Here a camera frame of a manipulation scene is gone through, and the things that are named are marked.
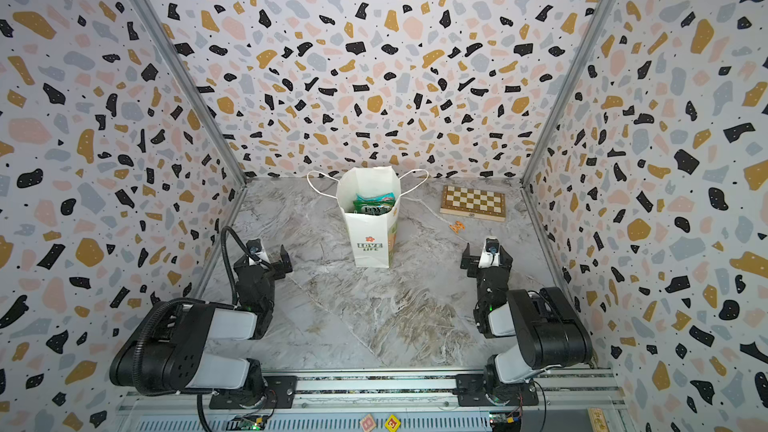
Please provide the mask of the teal mint candy packet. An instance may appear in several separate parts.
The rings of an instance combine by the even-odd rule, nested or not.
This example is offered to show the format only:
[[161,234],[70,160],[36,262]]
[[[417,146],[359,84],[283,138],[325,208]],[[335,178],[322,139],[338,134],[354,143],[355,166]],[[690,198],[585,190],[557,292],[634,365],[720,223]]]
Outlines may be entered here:
[[373,197],[357,195],[353,200],[354,212],[363,215],[380,216],[389,213],[396,204],[394,193]]

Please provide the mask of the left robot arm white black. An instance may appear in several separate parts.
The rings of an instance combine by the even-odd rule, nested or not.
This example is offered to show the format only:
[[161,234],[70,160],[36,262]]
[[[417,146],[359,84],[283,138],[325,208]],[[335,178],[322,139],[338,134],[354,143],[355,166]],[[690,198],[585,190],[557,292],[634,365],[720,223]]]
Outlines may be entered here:
[[113,385],[147,397],[211,393],[213,408],[278,405],[279,395],[258,360],[206,350],[215,340],[262,339],[273,318],[275,283],[293,271],[284,247],[279,259],[268,263],[260,240],[246,246],[248,251],[231,267],[237,303],[187,297],[157,302],[113,359]]

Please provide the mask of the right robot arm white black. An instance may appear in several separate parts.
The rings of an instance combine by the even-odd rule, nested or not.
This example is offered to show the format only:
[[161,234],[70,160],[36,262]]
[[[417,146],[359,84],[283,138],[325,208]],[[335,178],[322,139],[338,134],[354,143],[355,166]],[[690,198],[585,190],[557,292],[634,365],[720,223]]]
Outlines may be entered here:
[[496,238],[485,240],[480,254],[466,248],[460,268],[476,282],[473,317],[487,339],[513,338],[507,351],[491,356],[480,374],[456,376],[461,407],[534,406],[534,379],[552,370],[586,364],[593,345],[586,327],[558,287],[512,289],[513,258]]

